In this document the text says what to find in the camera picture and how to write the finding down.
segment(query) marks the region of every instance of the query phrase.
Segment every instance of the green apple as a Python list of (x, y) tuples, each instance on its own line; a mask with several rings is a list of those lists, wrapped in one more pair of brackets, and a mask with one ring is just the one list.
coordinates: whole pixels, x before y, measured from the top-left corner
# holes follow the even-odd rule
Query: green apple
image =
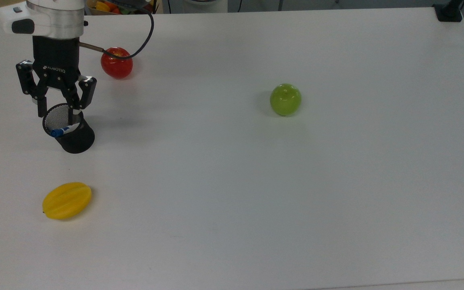
[(300, 91), (291, 84), (278, 85), (269, 98), (272, 109), (281, 116), (293, 114), (302, 102)]

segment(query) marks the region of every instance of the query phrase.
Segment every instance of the white table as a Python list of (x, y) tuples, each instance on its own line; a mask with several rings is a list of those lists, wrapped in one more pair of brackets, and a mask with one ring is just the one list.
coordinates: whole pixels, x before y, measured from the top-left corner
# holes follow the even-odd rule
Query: white table
[[(0, 31), (0, 289), (289, 290), (464, 279), (464, 22), (433, 8), (157, 15), (96, 141), (62, 151), (21, 94), (31, 37)], [(138, 17), (83, 42), (133, 51)], [(295, 116), (269, 92), (297, 86)], [(50, 106), (62, 102), (48, 93)], [(80, 181), (66, 222), (42, 199)]]

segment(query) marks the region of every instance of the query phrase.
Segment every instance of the blue marker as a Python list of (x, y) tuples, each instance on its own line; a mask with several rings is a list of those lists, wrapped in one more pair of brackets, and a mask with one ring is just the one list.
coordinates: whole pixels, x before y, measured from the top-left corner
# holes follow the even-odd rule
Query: blue marker
[(64, 134), (68, 134), (72, 131), (74, 131), (78, 126), (79, 126), (80, 123), (76, 123), (76, 124), (72, 124), (72, 125), (69, 125), (67, 127), (63, 127), (61, 129), (53, 129), (51, 130), (51, 137), (60, 137)]

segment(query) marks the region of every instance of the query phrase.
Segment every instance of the red tomato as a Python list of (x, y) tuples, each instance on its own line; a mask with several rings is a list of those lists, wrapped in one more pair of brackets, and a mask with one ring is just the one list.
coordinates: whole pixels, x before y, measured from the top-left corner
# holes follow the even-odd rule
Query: red tomato
[[(124, 48), (109, 48), (109, 53), (117, 56), (129, 56), (130, 53)], [(131, 58), (129, 59), (117, 59), (107, 54), (101, 56), (101, 67), (103, 70), (113, 77), (114, 79), (123, 79), (132, 72), (134, 62)]]

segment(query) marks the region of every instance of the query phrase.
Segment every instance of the yellow lemon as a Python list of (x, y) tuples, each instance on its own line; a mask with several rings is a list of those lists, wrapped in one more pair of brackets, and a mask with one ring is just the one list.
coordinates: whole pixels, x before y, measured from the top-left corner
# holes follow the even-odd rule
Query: yellow lemon
[(96, 10), (110, 12), (110, 7), (108, 7), (108, 5), (103, 2), (97, 2)]
[(89, 204), (91, 196), (91, 188), (81, 182), (62, 184), (44, 198), (42, 211), (48, 218), (70, 218)]

